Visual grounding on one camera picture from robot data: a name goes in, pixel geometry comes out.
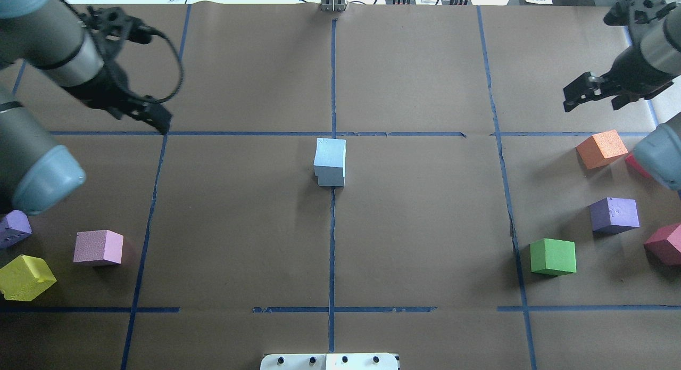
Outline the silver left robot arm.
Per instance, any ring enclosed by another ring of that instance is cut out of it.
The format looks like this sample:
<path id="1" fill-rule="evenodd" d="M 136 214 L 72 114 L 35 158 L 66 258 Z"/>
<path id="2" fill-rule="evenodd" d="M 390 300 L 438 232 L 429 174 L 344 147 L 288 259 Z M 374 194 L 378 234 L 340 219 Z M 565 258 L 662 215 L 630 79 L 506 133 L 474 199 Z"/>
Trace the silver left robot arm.
<path id="1" fill-rule="evenodd" d="M 135 93 L 117 57 L 127 42 L 165 41 L 178 66 L 178 82 L 163 98 Z M 184 79 L 181 57 L 164 32 L 121 7 L 80 12 L 66 0 L 2 0 L 2 70 L 24 64 L 51 88 L 31 89 L 40 103 L 34 114 L 2 86 L 2 214 L 38 215 L 80 188 L 87 175 L 68 147 L 44 125 L 49 111 L 65 118 L 66 105 L 49 104 L 60 89 L 73 103 L 134 119 L 165 135 L 172 115 L 164 107 Z"/>

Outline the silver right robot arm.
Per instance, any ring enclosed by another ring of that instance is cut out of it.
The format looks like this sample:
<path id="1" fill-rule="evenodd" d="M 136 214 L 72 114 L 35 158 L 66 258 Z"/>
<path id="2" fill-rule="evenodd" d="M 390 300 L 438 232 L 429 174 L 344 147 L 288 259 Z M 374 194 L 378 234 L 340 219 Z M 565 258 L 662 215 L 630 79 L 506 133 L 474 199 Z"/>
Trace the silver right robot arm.
<path id="1" fill-rule="evenodd" d="M 613 110 L 651 100 L 673 86 L 680 75 L 680 11 L 676 2 L 625 0 L 604 16 L 609 26 L 625 26 L 632 44 L 608 72 L 584 72 L 563 89 L 566 112 L 591 101 L 611 98 Z M 679 115 L 657 125 L 633 149 L 637 163 L 669 190 L 680 188 Z"/>

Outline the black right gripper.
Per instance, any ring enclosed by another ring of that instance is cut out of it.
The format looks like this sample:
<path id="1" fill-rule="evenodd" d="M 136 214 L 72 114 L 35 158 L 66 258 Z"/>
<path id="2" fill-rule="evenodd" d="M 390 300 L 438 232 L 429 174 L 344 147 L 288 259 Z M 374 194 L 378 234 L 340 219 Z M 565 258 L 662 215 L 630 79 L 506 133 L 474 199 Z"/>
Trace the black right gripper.
<path id="1" fill-rule="evenodd" d="M 664 0 L 618 1 L 604 16 L 609 26 L 626 26 L 632 44 L 604 76 L 584 72 L 563 89 L 565 113 L 613 96 L 617 111 L 641 98 L 650 100 L 679 76 L 679 5 Z"/>

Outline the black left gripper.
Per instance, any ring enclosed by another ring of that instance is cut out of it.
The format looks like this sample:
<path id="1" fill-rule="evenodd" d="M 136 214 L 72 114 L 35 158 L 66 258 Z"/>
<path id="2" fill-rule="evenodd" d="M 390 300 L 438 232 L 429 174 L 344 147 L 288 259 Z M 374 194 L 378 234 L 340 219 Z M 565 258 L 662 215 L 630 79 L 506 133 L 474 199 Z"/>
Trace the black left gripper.
<path id="1" fill-rule="evenodd" d="M 160 31 L 140 18 L 129 16 L 120 7 L 94 8 L 78 13 L 85 29 L 85 40 L 92 40 L 96 55 L 103 65 L 97 74 L 83 84 L 67 88 L 71 96 L 89 108 L 104 110 L 121 120 L 128 116 L 167 135 L 172 113 L 159 99 L 130 90 L 126 72 L 116 62 L 126 41 L 146 45 Z"/>

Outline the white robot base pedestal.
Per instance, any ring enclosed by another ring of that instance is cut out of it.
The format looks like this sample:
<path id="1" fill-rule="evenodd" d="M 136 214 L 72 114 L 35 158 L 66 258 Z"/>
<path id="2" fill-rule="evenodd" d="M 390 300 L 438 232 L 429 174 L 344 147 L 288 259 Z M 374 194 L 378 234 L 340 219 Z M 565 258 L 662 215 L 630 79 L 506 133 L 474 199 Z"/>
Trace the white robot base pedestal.
<path id="1" fill-rule="evenodd" d="M 365 353 L 271 353 L 260 369 L 400 369 L 399 355 Z"/>

